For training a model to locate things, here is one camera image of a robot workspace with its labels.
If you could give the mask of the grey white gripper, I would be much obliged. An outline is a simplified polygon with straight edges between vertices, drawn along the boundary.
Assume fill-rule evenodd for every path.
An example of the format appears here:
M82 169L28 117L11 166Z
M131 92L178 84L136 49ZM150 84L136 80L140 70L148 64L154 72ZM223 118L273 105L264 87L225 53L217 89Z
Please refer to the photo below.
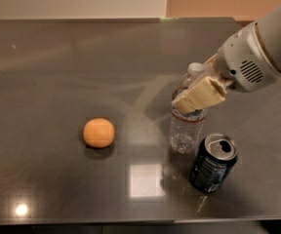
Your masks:
M172 106L180 113L212 107L226 99L227 88L250 93L281 78L265 52L258 24L252 22L230 36L203 64L213 63L221 77L205 76L183 90L172 100Z

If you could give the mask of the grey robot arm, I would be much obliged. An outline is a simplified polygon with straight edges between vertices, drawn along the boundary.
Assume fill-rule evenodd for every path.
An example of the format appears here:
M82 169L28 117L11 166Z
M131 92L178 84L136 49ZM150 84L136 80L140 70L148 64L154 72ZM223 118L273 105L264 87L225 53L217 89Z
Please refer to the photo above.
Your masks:
M172 106L181 113L251 93L281 78L281 6L230 36L205 63L191 63Z

